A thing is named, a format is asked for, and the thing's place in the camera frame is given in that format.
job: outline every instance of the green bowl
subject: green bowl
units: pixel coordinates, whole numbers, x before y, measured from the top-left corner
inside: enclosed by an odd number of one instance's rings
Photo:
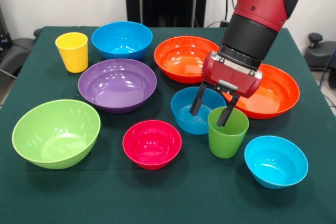
[[[48,169],[79,163],[100,130],[96,110],[77,100],[56,100],[28,111],[15,125],[12,144],[29,162]]]

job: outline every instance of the red bowl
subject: red bowl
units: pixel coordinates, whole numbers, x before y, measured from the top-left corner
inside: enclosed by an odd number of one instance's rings
[[[260,87],[250,98],[240,97],[236,108],[253,119],[274,118],[293,108],[300,98],[295,80],[271,65],[261,64],[259,70],[264,75]],[[232,99],[227,93],[223,95],[227,101]]]
[[[195,84],[202,81],[202,66],[210,51],[219,47],[210,40],[181,36],[165,40],[157,46],[154,60],[158,67],[172,80]]]
[[[127,157],[147,170],[157,170],[170,163],[182,147],[176,128],[157,120],[148,120],[130,127],[122,140]]]

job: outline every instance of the bowl rim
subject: bowl rim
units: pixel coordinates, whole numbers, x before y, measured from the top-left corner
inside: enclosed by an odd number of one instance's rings
[[[38,161],[38,160],[35,160],[35,159],[32,159],[32,158],[28,158],[26,156],[24,156],[22,153],[20,153],[18,151],[18,149],[16,148],[15,146],[15,143],[14,143],[14,133],[16,131],[16,128],[19,126],[19,123],[30,113],[32,113],[34,110],[37,110],[39,107],[42,107],[42,106],[46,106],[48,104],[51,104],[51,103],[58,103],[58,102],[74,102],[74,103],[80,103],[80,104],[83,104],[85,106],[87,106],[89,109],[91,109],[95,115],[97,116],[97,119],[98,119],[98,130],[96,132],[96,134],[94,135],[94,137],[92,138],[92,140],[90,141],[90,143],[82,150],[80,151],[79,153],[77,153],[76,155],[74,156],[71,156],[71,157],[68,157],[68,158],[63,158],[63,159],[58,159],[56,161]],[[15,124],[14,128],[13,128],[13,131],[12,131],[12,146],[14,148],[14,150],[16,151],[16,153],[18,155],[20,155],[22,158],[30,161],[30,162],[34,162],[34,163],[39,163],[39,164],[54,164],[54,163],[59,163],[59,162],[63,162],[63,161],[66,161],[66,160],[69,160],[70,158],[73,158],[73,157],[76,157],[78,155],[80,155],[81,153],[83,153],[89,146],[91,146],[97,139],[98,135],[99,135],[99,132],[100,132],[100,128],[101,128],[101,120],[100,120],[100,116],[98,114],[98,112],[94,109],[94,107],[92,107],[91,105],[85,103],[85,102],[82,102],[82,101],[79,101],[79,100],[74,100],[74,99],[59,99],[59,100],[52,100],[52,101],[49,101],[49,102],[45,102],[45,103],[42,103],[32,109],[30,109],[29,111],[27,111],[23,116],[21,116],[21,118],[17,121],[17,123]]]
[[[275,66],[272,66],[272,65],[269,65],[269,64],[265,64],[265,63],[262,63],[261,65],[264,65],[265,67],[268,67],[268,68],[276,69],[277,71],[282,72],[285,75],[287,75],[290,78],[290,80],[294,83],[295,88],[298,91],[298,97],[296,98],[296,100],[293,102],[293,104],[291,106],[287,107],[286,109],[278,110],[277,112],[273,112],[273,113],[262,113],[262,112],[256,112],[256,111],[246,110],[246,109],[243,109],[242,107],[240,107],[238,104],[236,105],[236,107],[239,108],[240,110],[247,111],[248,113],[252,113],[253,115],[262,115],[262,116],[264,116],[264,115],[280,115],[280,114],[283,114],[283,113],[291,110],[299,102],[300,96],[301,96],[300,87],[297,84],[296,80],[290,74],[286,73],[285,71],[283,71],[280,68],[277,68]],[[227,93],[224,93],[223,95],[224,95],[224,97],[225,97],[226,100],[231,101],[231,99],[229,99],[229,98],[226,97]]]
[[[141,102],[138,102],[138,103],[136,103],[136,104],[133,104],[133,105],[130,105],[130,106],[127,106],[127,107],[106,107],[106,106],[103,106],[103,105],[99,105],[99,104],[97,104],[97,103],[95,103],[95,102],[89,101],[89,100],[83,95],[83,93],[81,92],[80,86],[79,86],[80,81],[82,80],[83,75],[84,75],[89,69],[93,68],[94,66],[97,66],[97,65],[99,65],[99,64],[103,64],[103,63],[106,63],[106,62],[110,62],[110,61],[130,61],[130,62],[136,62],[136,63],[139,63],[139,64],[145,66],[146,68],[148,68],[149,71],[153,74],[153,76],[154,76],[154,80],[155,80],[155,84],[154,84],[154,88],[153,88],[153,90],[149,93],[149,95],[148,95],[146,98],[142,99]],[[127,59],[127,58],[108,59],[108,60],[99,61],[99,62],[97,62],[96,64],[93,64],[91,67],[87,68],[87,69],[80,75],[80,77],[79,77],[79,79],[78,79],[78,82],[77,82],[77,88],[78,88],[78,91],[79,91],[80,95],[81,95],[87,102],[89,102],[89,103],[91,103],[91,104],[93,104],[93,105],[95,105],[95,106],[98,106],[98,107],[101,107],[101,108],[107,108],[107,109],[128,109],[128,108],[131,108],[131,107],[136,106],[136,105],[138,105],[138,104],[141,104],[142,102],[145,102],[149,97],[152,96],[152,94],[153,94],[153,93],[155,92],[155,90],[156,90],[156,86],[157,86],[157,78],[156,78],[156,74],[155,74],[155,72],[153,71],[153,69],[151,69],[147,64],[145,64],[145,63],[143,63],[143,62],[141,62],[141,61],[134,60],[134,59]]]
[[[151,38],[149,40],[149,42],[147,44],[144,44],[144,46],[142,46],[140,49],[138,50],[135,50],[135,51],[132,51],[132,52],[129,52],[127,54],[134,54],[136,52],[139,52],[141,50],[143,50],[144,48],[148,47],[152,41],[153,41],[153,32],[150,28],[148,28],[147,26],[143,25],[142,23],[138,23],[138,22],[133,22],[133,21],[127,21],[127,20],[121,20],[121,21],[116,21],[116,22],[110,22],[110,23],[107,23],[107,24],[104,24],[102,26],[99,26],[96,30],[94,30],[94,32],[92,33],[91,35],[91,42],[92,44],[94,45],[95,48],[97,48],[98,50],[102,51],[102,52],[105,52],[107,54],[113,54],[113,55],[124,55],[125,53],[115,53],[115,52],[108,52],[108,51],[105,51],[105,50],[102,50],[100,49],[100,47],[97,46],[97,44],[94,42],[94,35],[102,28],[102,27],[106,27],[106,26],[110,26],[110,25],[114,25],[114,24],[118,24],[118,23],[125,23],[125,24],[136,24],[136,25],[139,25],[143,28],[145,28],[145,30],[149,31],[149,34],[151,35]]]
[[[256,173],[254,172],[254,170],[251,168],[251,166],[250,166],[249,163],[247,162],[247,158],[246,158],[246,153],[247,153],[248,147],[249,147],[249,145],[250,145],[253,141],[255,141],[255,140],[259,139],[259,138],[266,138],[266,137],[277,138],[277,139],[280,139],[280,140],[282,140],[282,141],[288,142],[289,144],[291,144],[292,146],[294,146],[294,147],[295,147],[295,148],[302,154],[302,156],[304,157],[304,161],[305,161],[305,163],[307,164],[307,169],[306,169],[306,171],[305,171],[305,174],[302,176],[302,178],[300,178],[299,180],[297,180],[297,181],[294,182],[294,183],[288,183],[288,184],[276,184],[276,183],[274,183],[274,182],[268,181],[268,180],[266,180],[266,179],[260,177],[258,174],[256,174]],[[259,178],[260,180],[262,180],[262,181],[264,181],[264,182],[269,183],[270,185],[279,186],[279,187],[288,187],[288,186],[293,186],[293,185],[296,185],[296,184],[300,183],[300,182],[306,177],[306,175],[308,174],[308,169],[309,169],[309,163],[308,163],[308,160],[307,160],[306,155],[304,154],[304,152],[303,152],[303,151],[302,151],[296,144],[294,144],[293,142],[289,141],[288,139],[285,139],[285,138],[280,137],[280,136],[274,136],[274,135],[264,135],[264,136],[259,136],[259,137],[256,137],[256,138],[252,139],[252,140],[246,145],[246,147],[245,147],[245,151],[244,151],[244,160],[245,160],[245,164],[247,165],[248,169],[250,170],[250,172],[251,172],[254,176],[256,176],[257,178]]]
[[[167,73],[169,73],[169,74],[173,74],[173,75],[175,75],[175,76],[187,77],[187,78],[200,77],[201,74],[196,74],[196,75],[191,76],[191,75],[187,75],[187,74],[177,74],[177,73],[173,73],[173,72],[168,71],[167,69],[163,68],[163,67],[158,63],[158,57],[157,57],[158,54],[157,54],[157,52],[156,52],[156,51],[158,50],[158,48],[159,48],[160,46],[162,46],[164,43],[167,43],[169,40],[172,40],[172,39],[179,39],[179,38],[196,38],[196,39],[200,39],[200,40],[205,40],[205,41],[208,41],[208,42],[210,42],[210,43],[216,45],[216,46],[219,48],[219,46],[218,46],[216,43],[214,43],[213,41],[211,41],[211,40],[209,40],[209,39],[206,39],[206,38],[199,37],[199,36],[189,36],[189,35],[185,35],[185,36],[176,36],[176,37],[168,38],[168,39],[162,41],[160,44],[158,44],[158,46],[157,46],[157,47],[155,48],[155,50],[154,50],[154,61],[155,61],[155,63],[158,65],[158,67],[159,67],[162,71],[165,71],[165,72],[167,72]]]
[[[175,113],[175,111],[174,111],[174,109],[173,109],[173,101],[176,99],[176,97],[177,97],[178,94],[182,93],[183,91],[185,91],[185,90],[187,90],[187,89],[199,89],[199,87],[198,87],[198,86],[187,87],[187,88],[184,88],[184,89],[179,90],[178,92],[176,92],[176,93],[173,95],[173,97],[172,97],[172,99],[171,99],[171,101],[170,101],[170,108],[171,108],[171,110],[172,110],[174,116],[177,117],[177,118],[180,118],[180,117]],[[223,105],[223,106],[227,106],[225,99],[224,99],[223,96],[221,96],[218,92],[216,92],[215,90],[210,89],[210,88],[205,88],[205,90],[209,90],[209,92],[214,92],[214,93],[218,94],[218,95],[224,100],[225,105]]]
[[[175,131],[178,135],[178,141],[179,141],[179,146],[178,146],[178,149],[177,149],[177,152],[169,159],[163,161],[163,162],[160,162],[160,163],[156,163],[156,164],[145,164],[143,162],[139,162],[137,160],[135,160],[133,157],[131,157],[129,155],[129,153],[126,151],[125,149],[125,136],[127,135],[128,132],[132,131],[136,126],[138,126],[139,124],[143,124],[143,123],[148,123],[148,122],[160,122],[162,124],[166,124],[168,125],[173,131]],[[167,122],[164,122],[164,121],[161,121],[161,120],[145,120],[145,121],[141,121],[139,123],[136,123],[134,124],[133,126],[131,126],[124,134],[123,138],[122,138],[122,148],[123,148],[123,151],[125,153],[125,155],[133,162],[137,163],[137,164],[140,164],[142,166],[160,166],[160,165],[164,165],[164,164],[168,164],[169,162],[171,162],[174,158],[176,158],[176,156],[179,154],[181,148],[182,148],[182,137],[181,137],[181,134],[179,133],[179,131],[171,124],[167,123]]]

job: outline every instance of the pink bowl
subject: pink bowl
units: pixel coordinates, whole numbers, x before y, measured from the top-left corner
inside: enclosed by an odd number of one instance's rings
[[[122,140],[128,158],[147,170],[157,170],[170,163],[182,147],[176,128],[157,120],[148,120],[130,127]]]

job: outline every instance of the dark green table cover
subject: dark green table cover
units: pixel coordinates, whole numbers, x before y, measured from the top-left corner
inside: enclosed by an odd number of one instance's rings
[[[65,70],[55,39],[69,31],[90,38],[94,30],[44,28],[0,110],[0,223],[336,223],[335,119],[287,29],[279,34],[265,63],[294,77],[301,90],[300,101],[277,118],[250,120],[248,133],[232,159],[213,156],[207,135],[182,130],[181,152],[162,170],[140,169],[122,150],[124,133],[137,122],[157,119],[177,127],[170,100],[187,85],[170,80],[156,66],[156,46],[180,35],[201,36],[219,44],[223,28],[153,28],[154,40],[144,62],[158,79],[155,93],[134,112],[99,112],[99,137],[78,165],[47,170],[18,156],[11,133],[24,113],[51,100],[84,101],[77,89],[80,74]],[[101,60],[89,42],[90,65]],[[297,186],[265,189],[248,171],[246,144],[269,134],[293,141],[306,154],[308,175]]]

